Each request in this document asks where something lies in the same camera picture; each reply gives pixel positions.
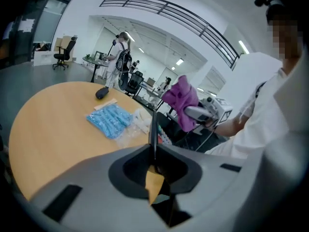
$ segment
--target blue package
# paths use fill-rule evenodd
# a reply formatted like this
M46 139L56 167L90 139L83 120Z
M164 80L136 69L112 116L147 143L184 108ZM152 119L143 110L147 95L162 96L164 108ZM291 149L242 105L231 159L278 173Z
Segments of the blue package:
M133 121L132 114L116 104L105 106L87 116L106 137L115 139L121 135Z

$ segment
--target office chair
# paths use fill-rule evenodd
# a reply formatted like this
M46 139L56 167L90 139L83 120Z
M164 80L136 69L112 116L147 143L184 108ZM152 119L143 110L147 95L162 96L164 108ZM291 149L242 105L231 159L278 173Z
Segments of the office chair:
M69 65L65 64L64 61L70 59L70 51L75 46L76 39L77 39L76 37L72 37L67 48L62 48L61 46L57 46L59 48L59 53L54 54L54 58L58 59L58 62L56 64L53 64L53 69L55 69L58 66L62 66L63 70L65 70L66 67L69 67Z
M137 71L132 74L131 79L126 87L126 95L130 96L130 94L133 94L133 96L136 94L136 92L139 90L140 84L144 80L142 77L143 73Z

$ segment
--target desk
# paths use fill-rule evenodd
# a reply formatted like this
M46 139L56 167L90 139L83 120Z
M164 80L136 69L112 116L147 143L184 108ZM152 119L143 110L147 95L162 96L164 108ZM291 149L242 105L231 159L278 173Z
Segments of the desk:
M95 82L95 75L96 75L96 70L100 67L100 66L103 66L103 67L108 67L108 65L104 65L104 62L102 60L95 60L95 59L92 59L92 58L86 58L86 57L83 57L83 60L85 60L86 62L88 63L91 63L91 64L94 64L95 65L95 69L93 70L93 75L92 75L92 78L91 78L91 83L94 83Z
M145 81L142 81L142 83L140 84L140 89L139 91L137 92L136 95L133 96L133 99L135 99L138 103L144 105L144 106L147 106L150 110L153 110L152 108L150 108L147 104L145 104L145 100L143 99L138 99L138 94L140 93L140 90L141 89L145 89L147 91L147 93L151 93L151 95L149 96L155 96L155 97L158 97L161 99L161 101L159 102L156 110L158 110L160 108L160 106L164 103L164 101L162 100L162 94L159 94L158 92L155 91L155 87L153 86L150 86L148 83L146 83Z
M118 105L133 113L142 108L129 96L114 88L102 100L95 98L100 84L60 83L34 95L17 114L10 134L9 157L14 178L27 200L42 186L73 165L119 150L86 120L94 107L116 98ZM128 147L148 142L141 133ZM148 171L146 188L150 202L158 195L164 178Z

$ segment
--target purple cloth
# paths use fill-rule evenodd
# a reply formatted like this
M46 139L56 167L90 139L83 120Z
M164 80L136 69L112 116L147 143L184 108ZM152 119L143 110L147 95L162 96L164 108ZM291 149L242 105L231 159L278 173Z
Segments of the purple cloth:
M187 81L187 77L182 75L178 83L174 84L170 90L162 96L162 100L176 110L178 124L185 132L191 131L196 126L196 121L184 113L187 106L197 106L197 91Z

